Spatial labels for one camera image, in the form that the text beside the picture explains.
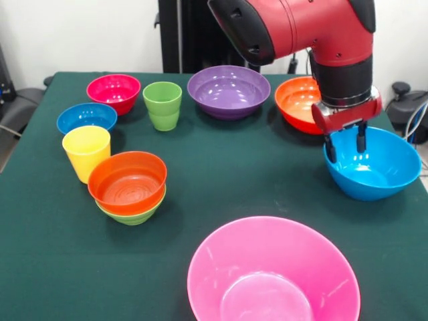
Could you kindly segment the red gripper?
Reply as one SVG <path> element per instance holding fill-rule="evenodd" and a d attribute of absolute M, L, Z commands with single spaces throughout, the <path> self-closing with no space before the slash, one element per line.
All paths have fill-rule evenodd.
<path fill-rule="evenodd" d="M 358 153 L 366 150 L 366 121 L 377 117 L 382 111 L 381 95 L 378 89 L 371 88 L 370 98 L 349 108 L 332 108 L 323 102 L 317 102 L 311 107 L 312 117 L 316 126 L 322 131 L 325 140 L 325 149 L 328 160 L 336 162 L 336 150 L 332 143 L 330 133 L 336 132 L 349 126 L 358 125 L 356 147 Z"/>

